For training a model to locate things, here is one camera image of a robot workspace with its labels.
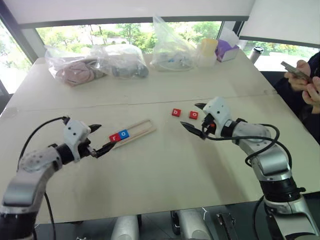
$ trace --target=hand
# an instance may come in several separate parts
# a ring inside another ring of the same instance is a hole
[[[306,90],[302,92],[302,98],[307,104],[313,106],[313,114],[320,114],[320,77],[314,76],[312,82],[313,84],[305,86]]]
[[[304,74],[310,76],[311,69],[310,69],[309,64],[306,61],[299,60],[296,63],[296,68],[299,69]],[[290,72],[286,72],[284,74],[284,77],[286,79],[289,79],[288,82],[291,84],[291,88],[294,91],[297,92],[297,91],[306,91],[307,90],[307,88],[306,88],[306,86],[308,84],[307,80],[301,79],[301,78],[297,78],[294,74],[292,74]]]

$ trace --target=person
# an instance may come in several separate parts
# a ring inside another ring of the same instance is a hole
[[[320,52],[308,62],[299,60],[296,67],[312,83],[286,72],[274,88],[320,145]]]

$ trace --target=tissue box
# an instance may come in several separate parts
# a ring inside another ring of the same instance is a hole
[[[231,47],[227,41],[218,40],[218,46],[215,49],[216,58],[219,62],[225,62],[234,59],[239,52],[239,47],[235,45]]]

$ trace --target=plastic bag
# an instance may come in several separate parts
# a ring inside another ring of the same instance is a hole
[[[95,46],[91,54],[98,57],[99,70],[107,75],[144,78],[149,74],[142,51],[137,46],[131,44]]]
[[[188,71],[195,66],[196,49],[175,33],[159,16],[153,17],[157,42],[151,65],[161,72]]]
[[[103,77],[98,59],[92,55],[65,52],[52,46],[45,46],[45,61],[52,76],[70,86],[76,86]]]

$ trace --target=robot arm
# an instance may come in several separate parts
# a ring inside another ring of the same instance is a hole
[[[99,150],[90,147],[87,137],[100,126],[89,127],[70,119],[63,130],[64,144],[53,144],[21,158],[16,176],[9,183],[0,206],[1,239],[32,239],[36,216],[53,174],[72,161],[78,162],[89,155],[98,158],[114,147],[115,142],[109,142]]]
[[[248,123],[243,119],[233,121],[223,98],[216,97],[207,104],[197,103],[196,106],[206,114],[202,130],[186,122],[182,122],[182,125],[200,138],[230,139],[247,155],[252,155],[272,144],[273,139],[270,138],[271,134],[265,126]],[[208,134],[214,134],[217,138],[208,137]],[[278,144],[273,144],[260,154],[253,155],[250,164],[263,191],[264,203],[270,216],[277,223],[276,235],[281,234],[283,238],[290,235],[320,236],[305,199],[300,194],[305,189],[297,187],[291,166]]]

